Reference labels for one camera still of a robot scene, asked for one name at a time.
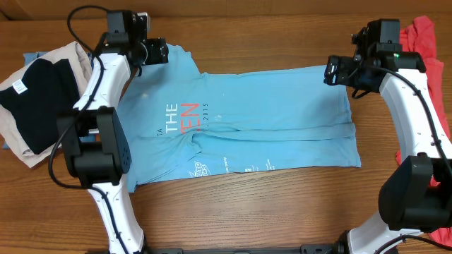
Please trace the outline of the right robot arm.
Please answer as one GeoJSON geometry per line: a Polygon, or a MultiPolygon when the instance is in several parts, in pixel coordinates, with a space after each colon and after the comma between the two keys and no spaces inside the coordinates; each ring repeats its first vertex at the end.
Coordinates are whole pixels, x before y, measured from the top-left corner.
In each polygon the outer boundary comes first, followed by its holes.
{"type": "Polygon", "coordinates": [[[400,44],[400,22],[379,19],[352,36],[351,57],[332,55],[324,81],[379,93],[391,113],[401,165],[379,192],[379,209],[332,244],[306,244],[302,253],[395,253],[408,239],[451,225],[451,141],[429,96],[427,69],[417,52],[400,44]]]}

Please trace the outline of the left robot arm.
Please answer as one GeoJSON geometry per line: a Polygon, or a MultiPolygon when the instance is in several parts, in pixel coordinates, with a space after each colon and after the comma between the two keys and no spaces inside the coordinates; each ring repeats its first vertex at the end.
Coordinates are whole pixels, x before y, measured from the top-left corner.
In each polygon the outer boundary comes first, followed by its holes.
{"type": "Polygon", "coordinates": [[[126,175],[132,158],[117,107],[133,70],[165,64],[163,38],[148,38],[146,12],[108,10],[107,31],[91,50],[93,73],[73,109],[56,120],[69,174],[91,194],[109,239],[108,253],[149,253],[133,211],[126,175]]]}

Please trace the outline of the light blue printed t-shirt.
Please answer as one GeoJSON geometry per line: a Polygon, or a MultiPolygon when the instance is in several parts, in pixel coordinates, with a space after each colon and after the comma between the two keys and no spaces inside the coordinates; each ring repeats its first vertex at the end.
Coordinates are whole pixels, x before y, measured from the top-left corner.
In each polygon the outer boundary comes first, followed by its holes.
{"type": "Polygon", "coordinates": [[[117,109],[131,149],[128,188],[301,167],[360,167],[346,89],[323,66],[201,73],[192,55],[145,66],[117,109]]]}

